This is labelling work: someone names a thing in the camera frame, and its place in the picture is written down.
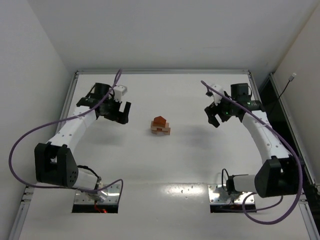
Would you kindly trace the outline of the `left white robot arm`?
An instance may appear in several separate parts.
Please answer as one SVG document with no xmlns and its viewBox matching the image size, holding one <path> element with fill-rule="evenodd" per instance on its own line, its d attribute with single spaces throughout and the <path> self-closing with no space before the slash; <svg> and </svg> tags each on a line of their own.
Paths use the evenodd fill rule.
<svg viewBox="0 0 320 240">
<path fill-rule="evenodd" d="M 73 156 L 75 148 L 86 130 L 99 117 L 125 125 L 129 121 L 131 103 L 126 102 L 120 111 L 122 97 L 128 89 L 123 85 L 111 87 L 95 83 L 82 97 L 69 120 L 47 143 L 34 149 L 36 180 L 40 183 L 68 189 L 93 191 L 98 188 L 100 177 L 77 165 Z"/>
</svg>

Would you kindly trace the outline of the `dark red arch block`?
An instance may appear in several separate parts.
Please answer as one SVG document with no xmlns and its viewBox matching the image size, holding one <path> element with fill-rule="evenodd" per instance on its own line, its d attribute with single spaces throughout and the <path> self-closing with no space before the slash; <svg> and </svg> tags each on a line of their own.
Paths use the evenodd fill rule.
<svg viewBox="0 0 320 240">
<path fill-rule="evenodd" d="M 166 128 L 167 124 L 168 124 L 167 122 L 166 123 L 153 122 L 152 126 L 156 128 Z"/>
</svg>

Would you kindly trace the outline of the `red triangular roof block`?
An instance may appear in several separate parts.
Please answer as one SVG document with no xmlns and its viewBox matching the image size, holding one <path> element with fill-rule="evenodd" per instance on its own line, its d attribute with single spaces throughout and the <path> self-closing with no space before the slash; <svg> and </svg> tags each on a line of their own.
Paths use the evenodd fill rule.
<svg viewBox="0 0 320 240">
<path fill-rule="evenodd" d="M 157 117 L 155 117 L 153 119 L 153 122 L 155 122 L 155 123 L 166 123 L 167 120 L 162 116 L 157 116 Z"/>
</svg>

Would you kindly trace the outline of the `light long plank block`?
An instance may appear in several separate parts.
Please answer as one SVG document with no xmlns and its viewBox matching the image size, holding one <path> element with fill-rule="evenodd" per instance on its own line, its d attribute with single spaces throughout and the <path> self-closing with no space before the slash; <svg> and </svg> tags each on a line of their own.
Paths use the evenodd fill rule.
<svg viewBox="0 0 320 240">
<path fill-rule="evenodd" d="M 150 126 L 153 126 L 153 121 L 151 122 L 151 125 Z M 167 128 L 169 128 L 170 127 L 170 124 L 167 122 Z M 161 127 L 160 127 L 161 128 Z M 165 128 L 165 127 L 163 127 L 163 128 Z M 163 128 L 161 128 L 161 129 L 163 129 Z"/>
</svg>

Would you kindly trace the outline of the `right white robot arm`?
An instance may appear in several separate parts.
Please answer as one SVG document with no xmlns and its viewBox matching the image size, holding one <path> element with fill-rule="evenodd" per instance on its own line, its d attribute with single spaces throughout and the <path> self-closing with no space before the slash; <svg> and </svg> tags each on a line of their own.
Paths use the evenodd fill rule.
<svg viewBox="0 0 320 240">
<path fill-rule="evenodd" d="M 228 194 L 251 192 L 261 198 L 300 194 L 303 174 L 299 158 L 273 130 L 262 103 L 252 99 L 249 85 L 232 84 L 231 94 L 216 84 L 206 85 L 206 89 L 206 95 L 213 98 L 213 102 L 204 109 L 208 123 L 218 128 L 220 123 L 231 117 L 238 118 L 250 133 L 262 160 L 256 174 L 229 176 L 226 181 Z"/>
</svg>

